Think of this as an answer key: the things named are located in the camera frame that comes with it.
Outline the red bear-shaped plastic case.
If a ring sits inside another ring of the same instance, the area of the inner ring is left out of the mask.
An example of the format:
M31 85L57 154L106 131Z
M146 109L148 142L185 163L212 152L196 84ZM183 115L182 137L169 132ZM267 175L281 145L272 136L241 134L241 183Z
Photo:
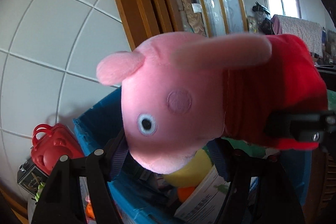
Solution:
M45 174L50 175L63 155L70 159L84 157L79 143L63 124L39 124L33 130L31 159Z

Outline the yellow duck plush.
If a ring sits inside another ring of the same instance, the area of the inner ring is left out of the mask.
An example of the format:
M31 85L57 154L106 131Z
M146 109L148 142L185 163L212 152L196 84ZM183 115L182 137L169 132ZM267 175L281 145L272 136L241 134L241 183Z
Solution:
M164 174L163 178L177 188L179 201L185 202L212 167L213 164L208 153L204 149L200 149L187 165L171 174Z

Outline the white striped table cloth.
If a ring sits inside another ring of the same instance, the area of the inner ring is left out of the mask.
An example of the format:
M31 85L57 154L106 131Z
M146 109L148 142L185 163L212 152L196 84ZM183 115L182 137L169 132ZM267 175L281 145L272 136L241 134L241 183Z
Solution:
M96 223L123 223L105 181L87 179ZM49 177L33 213L32 223L87 223L78 176Z

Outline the dark green gift box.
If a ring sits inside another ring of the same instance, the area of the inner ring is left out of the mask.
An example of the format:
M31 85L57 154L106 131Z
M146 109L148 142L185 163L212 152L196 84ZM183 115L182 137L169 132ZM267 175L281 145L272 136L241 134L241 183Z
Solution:
M29 194L35 196L38 192L38 187L46 182L48 177L29 158L18 169L17 183Z

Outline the blue plastic storage crate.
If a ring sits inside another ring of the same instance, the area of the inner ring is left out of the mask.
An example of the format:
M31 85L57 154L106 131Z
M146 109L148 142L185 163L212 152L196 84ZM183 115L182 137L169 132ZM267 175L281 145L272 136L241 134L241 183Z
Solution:
M85 156L106 149L109 141L122 129L121 89L116 89L73 120L74 131ZM285 151L285 175L296 186L299 200L305 202L311 171L311 152ZM117 204L135 223L182 223L169 211L168 198L140 181L145 169L130 155L127 144L120 141L110 162L108 190Z

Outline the red dress pig plush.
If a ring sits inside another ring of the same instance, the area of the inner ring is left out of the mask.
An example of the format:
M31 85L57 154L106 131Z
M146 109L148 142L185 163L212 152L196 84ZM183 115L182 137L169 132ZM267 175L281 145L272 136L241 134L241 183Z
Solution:
M106 86L121 85L130 154L160 174L183 168L220 137L315 149L314 143L266 136L266 119L275 110L328 108L326 84L305 43L287 34L165 33L104 58L96 77Z

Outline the rolled patterned carpet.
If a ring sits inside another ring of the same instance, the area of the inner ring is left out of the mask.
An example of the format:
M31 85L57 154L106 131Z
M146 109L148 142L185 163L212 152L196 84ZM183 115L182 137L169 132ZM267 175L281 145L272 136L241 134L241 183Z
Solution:
M199 0L177 0L184 31L207 36Z

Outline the white blue paracetamol box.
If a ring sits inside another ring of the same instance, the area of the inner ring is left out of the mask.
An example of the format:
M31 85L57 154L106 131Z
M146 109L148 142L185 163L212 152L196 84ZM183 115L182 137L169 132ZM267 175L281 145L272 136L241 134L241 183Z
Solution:
M215 166L177 209L175 217L184 223L215 223L228 194L230 183L218 175Z

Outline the green white frog plush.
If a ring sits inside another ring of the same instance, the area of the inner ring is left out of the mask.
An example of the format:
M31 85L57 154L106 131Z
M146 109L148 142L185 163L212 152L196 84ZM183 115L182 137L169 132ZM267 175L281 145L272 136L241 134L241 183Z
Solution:
M41 197L41 193L42 193L42 190L45 188L45 185L46 183L45 182L41 182L39 185L38 185L38 190L36 192L36 195L34 197L35 201L38 202L40 197Z

